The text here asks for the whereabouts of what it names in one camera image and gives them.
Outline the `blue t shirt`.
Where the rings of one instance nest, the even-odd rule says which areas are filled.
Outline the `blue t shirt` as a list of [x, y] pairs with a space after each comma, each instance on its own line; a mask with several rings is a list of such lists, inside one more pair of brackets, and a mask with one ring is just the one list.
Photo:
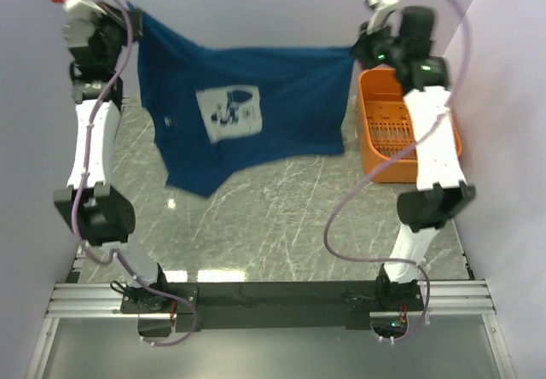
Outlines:
[[208, 197], [252, 166], [342, 154], [352, 72], [346, 47], [209, 49], [146, 15], [137, 74], [167, 184]]

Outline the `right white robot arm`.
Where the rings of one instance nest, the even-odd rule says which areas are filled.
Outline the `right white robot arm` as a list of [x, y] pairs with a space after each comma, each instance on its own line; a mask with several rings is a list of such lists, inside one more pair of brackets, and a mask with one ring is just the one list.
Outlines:
[[414, 298], [419, 266], [431, 242], [476, 196], [456, 151], [447, 62], [431, 53], [435, 13], [428, 7], [405, 7], [393, 33], [388, 19], [397, 8], [395, 3], [377, 4], [351, 50], [366, 70], [380, 65], [393, 69], [415, 138], [409, 148], [416, 157], [416, 189], [398, 197], [397, 240], [375, 283], [375, 302], [386, 310]]

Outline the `orange plastic basket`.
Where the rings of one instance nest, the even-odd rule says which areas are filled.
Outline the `orange plastic basket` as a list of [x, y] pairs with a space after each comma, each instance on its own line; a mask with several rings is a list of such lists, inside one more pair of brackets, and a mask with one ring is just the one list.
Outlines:
[[375, 174], [373, 182], [416, 184], [419, 190], [429, 190], [435, 183], [447, 189], [467, 181], [459, 162], [460, 138], [447, 116], [448, 90], [428, 86], [404, 94], [389, 67], [363, 72], [358, 89], [356, 117], [366, 174], [426, 138], [415, 151]]

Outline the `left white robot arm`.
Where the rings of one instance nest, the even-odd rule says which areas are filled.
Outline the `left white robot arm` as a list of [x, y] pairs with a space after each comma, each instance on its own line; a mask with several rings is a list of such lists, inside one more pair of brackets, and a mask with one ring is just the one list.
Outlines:
[[54, 204], [85, 254], [99, 265], [118, 265], [125, 283], [110, 287], [138, 311], [166, 312], [173, 305], [160, 265], [135, 234], [132, 204], [112, 184], [113, 154], [123, 112], [118, 63], [142, 30], [138, 10], [124, 12], [104, 2], [72, 0], [63, 37], [73, 58], [69, 66], [77, 115], [73, 169]]

